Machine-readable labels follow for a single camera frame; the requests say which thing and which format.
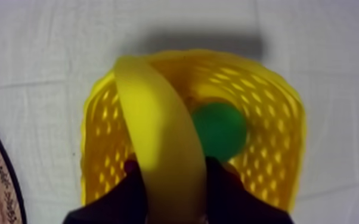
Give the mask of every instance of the white surface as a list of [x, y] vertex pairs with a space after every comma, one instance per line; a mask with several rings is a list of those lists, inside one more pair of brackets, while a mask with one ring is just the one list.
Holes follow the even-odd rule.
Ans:
[[[256, 36], [262, 55], [249, 52]], [[0, 138], [29, 223], [61, 223], [79, 206], [93, 83], [120, 54], [176, 46], [261, 58], [281, 73], [309, 124], [295, 221], [359, 223], [359, 1], [0, 0]]]

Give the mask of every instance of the yellow handle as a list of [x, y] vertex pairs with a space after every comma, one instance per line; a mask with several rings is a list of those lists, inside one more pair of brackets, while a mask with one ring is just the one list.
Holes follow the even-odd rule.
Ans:
[[146, 186], [149, 223], [195, 223], [206, 207], [206, 165], [185, 105], [140, 58], [121, 57], [114, 73]]

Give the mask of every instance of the green ball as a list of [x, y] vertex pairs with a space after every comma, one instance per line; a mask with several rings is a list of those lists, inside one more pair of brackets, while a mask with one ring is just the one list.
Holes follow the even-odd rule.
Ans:
[[205, 156], [226, 162], [238, 154], [246, 142], [246, 120], [230, 104], [215, 102], [198, 108], [192, 120]]

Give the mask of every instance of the basket hole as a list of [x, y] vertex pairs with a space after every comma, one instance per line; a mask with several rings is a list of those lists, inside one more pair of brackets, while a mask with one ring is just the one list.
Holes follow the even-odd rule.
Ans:
[[283, 104], [283, 111], [284, 111], [284, 114], [287, 116], [287, 117], [290, 117], [291, 116], [291, 113], [289, 112], [289, 108], [286, 104]]
[[263, 175], [260, 174], [260, 175], [258, 176], [258, 182], [259, 182], [259, 183], [263, 183]]
[[272, 180], [270, 183], [270, 188], [275, 191], [277, 188], [277, 181], [276, 180]]
[[104, 186], [104, 192], [107, 193], [111, 189], [110, 183], [106, 181], [106, 185]]
[[258, 116], [262, 116], [262, 110], [260, 109], [260, 107], [256, 106], [256, 114], [258, 114]]
[[262, 150], [260, 150], [260, 153], [262, 154], [263, 158], [267, 157], [267, 149], [266, 148], [263, 148]]
[[105, 107], [103, 109], [103, 115], [102, 115], [102, 119], [105, 120], [107, 118], [107, 115], [109, 114], [109, 111], [107, 109], [107, 107]]
[[250, 153], [253, 154], [255, 152], [255, 147], [253, 145], [250, 146], [249, 151], [250, 151]]
[[221, 68], [221, 71], [223, 71], [226, 74], [231, 74], [233, 76], [240, 74], [239, 72], [237, 72], [237, 71], [235, 71], [233, 69], [229, 69], [229, 68]]
[[276, 116], [276, 111], [274, 110], [274, 107], [272, 105], [268, 106], [268, 112], [275, 117]]
[[212, 82], [212, 83], [221, 83], [221, 81], [218, 80], [218, 79], [210, 78], [209, 80], [210, 80], [210, 82]]
[[108, 167], [110, 165], [110, 157], [106, 156], [106, 158], [104, 159], [104, 167]]
[[120, 178], [116, 175], [116, 178], [114, 180], [114, 185], [117, 185], [118, 182], [120, 182]]
[[118, 108], [116, 107], [116, 108], [114, 109], [113, 119], [116, 120], [117, 117], [118, 117]]
[[260, 162], [259, 160], [255, 160], [255, 162], [253, 163], [253, 165], [255, 166], [255, 169], [259, 168]]
[[241, 95], [241, 99], [245, 102], [245, 103], [247, 103], [247, 104], [249, 104], [250, 102], [249, 102], [249, 100], [246, 98], [246, 96], [244, 96], [244, 95]]
[[249, 187], [252, 192], [256, 190], [256, 184], [254, 182], [250, 183]]
[[293, 97], [290, 95], [286, 95], [286, 98], [288, 99], [289, 104], [291, 105], [291, 109], [293, 112], [293, 115], [298, 118], [298, 105], [296, 104], [296, 101]]
[[103, 95], [103, 100], [107, 100], [107, 98], [109, 97], [110, 91], [106, 91]]
[[243, 106], [243, 111], [245, 112], [246, 117], [250, 116], [249, 110], [246, 108], [246, 106]]
[[246, 79], [241, 79], [241, 82], [249, 88], [256, 89], [256, 86]]
[[263, 198], [263, 200], [266, 200], [266, 199], [267, 199], [267, 189], [263, 189], [263, 191], [262, 191], [262, 198]]
[[271, 100], [273, 100], [274, 101], [274, 95], [273, 94], [271, 94], [271, 92], [269, 92], [268, 90], [264, 90], [264, 94], [269, 98], [269, 99], [271, 99]]
[[118, 160], [120, 160], [120, 153], [119, 153], [119, 152], [116, 153], [116, 162], [117, 162]]
[[103, 174], [103, 173], [100, 173], [100, 174], [99, 174], [99, 182], [100, 182], [100, 183], [103, 183], [103, 182], [104, 182], [104, 174]]
[[267, 164], [266, 172], [267, 172], [268, 175], [271, 175], [273, 173], [273, 165], [271, 163]]
[[262, 99], [259, 97], [258, 94], [252, 92], [252, 97], [257, 101], [257, 102], [262, 102]]
[[230, 163], [231, 165], [235, 166], [235, 158], [230, 159], [230, 161], [228, 161], [228, 163]]
[[230, 88], [228, 88], [228, 87], [225, 87], [225, 86], [223, 86], [222, 88], [225, 89], [227, 92], [229, 92], [229, 93], [235, 95], [235, 92], [234, 92], [232, 89], [230, 89]]
[[252, 75], [252, 78], [253, 78], [256, 82], [258, 82], [258, 83], [260, 83], [260, 84], [268, 85], [268, 83], [267, 83], [265, 80], [261, 79], [261, 78], [258, 77], [258, 76]]
[[106, 130], [107, 134], [110, 134], [112, 132], [112, 125], [110, 124], [110, 122], [107, 122], [107, 130]]
[[278, 123], [277, 123], [277, 127], [278, 127], [278, 130], [283, 133], [284, 132], [284, 121], [283, 120], [279, 120]]
[[281, 163], [281, 154], [280, 153], [276, 153], [274, 155], [274, 159], [276, 160], [277, 163]]
[[240, 85], [238, 85], [238, 84], [236, 84], [236, 83], [231, 83], [231, 85], [232, 85], [234, 88], [238, 89], [239, 91], [244, 91], [244, 89], [243, 89]]
[[282, 168], [280, 171], [280, 179], [281, 180], [285, 179], [285, 169], [284, 168]]
[[244, 173], [241, 173], [241, 181], [242, 181], [242, 183], [245, 183], [245, 174]]
[[115, 104], [118, 101], [118, 94], [116, 94], [112, 99], [112, 104]]
[[228, 76], [225, 76], [223, 74], [216, 73], [215, 76], [219, 79], [230, 80], [230, 78]]
[[100, 136], [101, 130], [100, 127], [96, 127], [96, 136]]
[[116, 173], [114, 166], [110, 166], [110, 175], [113, 176]]

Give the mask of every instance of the black object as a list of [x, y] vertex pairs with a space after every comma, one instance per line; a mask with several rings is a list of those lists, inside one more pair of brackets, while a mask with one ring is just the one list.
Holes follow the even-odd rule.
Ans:
[[[258, 200], [243, 189], [234, 174], [207, 158], [207, 217], [209, 224], [263, 223], [292, 224], [282, 210]], [[107, 195], [79, 210], [70, 212], [64, 224], [144, 224], [147, 199], [137, 167]]]

